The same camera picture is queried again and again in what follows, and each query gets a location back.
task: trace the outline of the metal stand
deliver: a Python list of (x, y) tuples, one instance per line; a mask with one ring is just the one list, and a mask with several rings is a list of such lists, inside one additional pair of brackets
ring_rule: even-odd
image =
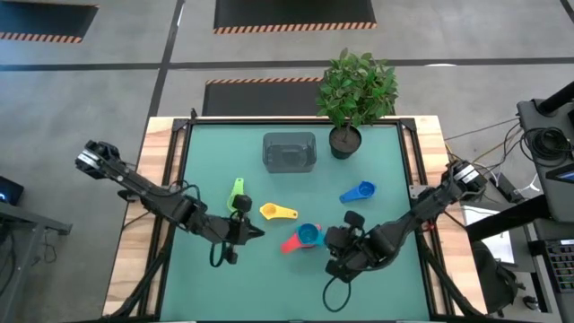
[(4, 278), (10, 279), (10, 282), (0, 296), (0, 322), (9, 323), (13, 322), (16, 304), (22, 297), (26, 276), (36, 257), (36, 251), (45, 230), (55, 230), (59, 235), (67, 235), (72, 230), (72, 224), (48, 219), (5, 203), (0, 203), (0, 219), (3, 221), (3, 226), (10, 226), (9, 230), (13, 235), (12, 249), (15, 255), (14, 274), (12, 277)]
[(474, 242), (528, 224), (535, 219), (552, 219), (544, 195), (468, 225), (466, 231), (468, 239)]

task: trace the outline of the green leaves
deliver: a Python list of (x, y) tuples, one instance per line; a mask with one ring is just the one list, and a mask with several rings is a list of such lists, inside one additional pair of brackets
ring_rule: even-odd
[(319, 116), (328, 116), (336, 127), (358, 127), (394, 111), (395, 68), (385, 67), (387, 61), (377, 61), (371, 53), (357, 56), (345, 48), (330, 62), (316, 98)]

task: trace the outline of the orange and black striped tape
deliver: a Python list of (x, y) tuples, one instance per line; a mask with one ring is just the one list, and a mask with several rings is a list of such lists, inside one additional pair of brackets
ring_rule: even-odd
[(334, 23), (298, 23), (266, 26), (235, 26), (219, 27), (213, 30), (215, 34), (235, 34), (250, 32), (277, 31), (335, 31), (335, 30), (366, 30), (377, 28), (376, 22), (334, 22)]
[(223, 79), (223, 80), (209, 80), (205, 82), (209, 84), (234, 84), (234, 83), (293, 83), (293, 82), (321, 82), (323, 77), (267, 77), (259, 79)]
[(19, 32), (0, 32), (0, 39), (3, 40), (27, 40), (27, 41), (47, 41), (68, 44), (77, 44), (82, 41), (81, 37), (60, 36), (60, 35), (40, 35)]

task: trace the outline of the black floor mat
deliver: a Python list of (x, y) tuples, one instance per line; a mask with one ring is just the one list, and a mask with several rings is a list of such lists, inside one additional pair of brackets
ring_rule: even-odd
[(320, 77), (212, 80), (204, 116), (315, 116)]
[(79, 43), (96, 12), (95, 5), (0, 0), (0, 39)]
[(216, 34), (377, 27), (370, 0), (217, 0)]

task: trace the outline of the concrete floor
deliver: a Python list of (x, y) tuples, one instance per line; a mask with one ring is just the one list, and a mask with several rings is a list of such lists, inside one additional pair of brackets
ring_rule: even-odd
[[(82, 44), (0, 40), (0, 65), (160, 63), (176, 0), (85, 2), (100, 4), (100, 11)], [(187, 1), (172, 62), (325, 60), (344, 47), (393, 59), (574, 57), (574, 24), (559, 0), (373, 0), (379, 27), (372, 31), (219, 36), (212, 34), (213, 7), (214, 0)], [(57, 262), (34, 267), (18, 321), (101, 314), (126, 205), (116, 185), (75, 170), (74, 158), (87, 140), (98, 139), (136, 161), (157, 74), (0, 72), (0, 135), (9, 138), (0, 142), (8, 152), (0, 156), (0, 174), (26, 187), (22, 207), (74, 224), (69, 237), (51, 238)], [(320, 75), (318, 68), (172, 70), (158, 114), (199, 111), (208, 79)], [(449, 137), (513, 118), (519, 100), (544, 98), (572, 75), (574, 65), (399, 67), (396, 110), (438, 115)], [(449, 144), (472, 158), (501, 142), (511, 126)], [(482, 162), (499, 158), (497, 152)], [(519, 188), (535, 174), (517, 152), (503, 171)]]

